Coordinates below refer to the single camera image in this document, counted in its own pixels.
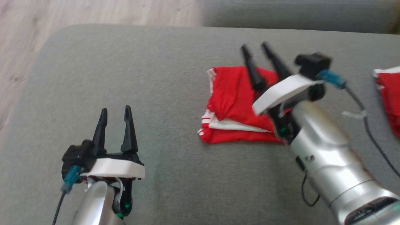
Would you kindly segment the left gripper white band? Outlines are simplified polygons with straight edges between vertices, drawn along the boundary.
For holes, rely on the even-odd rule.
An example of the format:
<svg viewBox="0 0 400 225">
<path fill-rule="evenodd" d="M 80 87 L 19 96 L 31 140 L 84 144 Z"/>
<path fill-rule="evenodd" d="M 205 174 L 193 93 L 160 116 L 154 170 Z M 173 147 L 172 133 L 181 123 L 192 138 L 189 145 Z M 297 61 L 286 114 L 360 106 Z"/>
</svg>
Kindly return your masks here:
<svg viewBox="0 0 400 225">
<path fill-rule="evenodd" d="M 125 133 L 121 152 L 136 154 L 138 144 L 132 110 L 126 105 L 124 112 Z M 108 123 L 107 108 L 101 110 L 94 137 L 94 155 L 105 155 L 105 129 Z M 133 206 L 132 184 L 145 178 L 145 166 L 139 162 L 123 159 L 96 159 L 89 172 L 81 179 L 88 188 L 81 203 L 82 219 L 124 219 Z"/>
</svg>

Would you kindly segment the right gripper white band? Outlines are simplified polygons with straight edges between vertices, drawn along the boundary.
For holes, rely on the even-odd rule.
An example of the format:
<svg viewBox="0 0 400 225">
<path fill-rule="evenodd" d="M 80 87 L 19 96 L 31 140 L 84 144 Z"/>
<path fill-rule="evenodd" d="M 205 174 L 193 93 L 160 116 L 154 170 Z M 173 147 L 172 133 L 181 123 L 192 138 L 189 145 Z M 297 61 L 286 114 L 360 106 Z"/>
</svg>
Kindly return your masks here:
<svg viewBox="0 0 400 225">
<path fill-rule="evenodd" d="M 325 96 L 324 81 L 313 81 L 303 75 L 293 75 L 280 57 L 269 47 L 267 42 L 261 48 L 278 76 L 279 82 L 268 89 L 266 80 L 259 74 L 248 47 L 241 46 L 251 87 L 257 93 L 262 93 L 252 104 L 255 115 L 267 115 L 274 124 L 275 136 L 290 145 L 299 126 L 295 124 L 291 110 L 301 101 L 318 101 Z"/>
</svg>

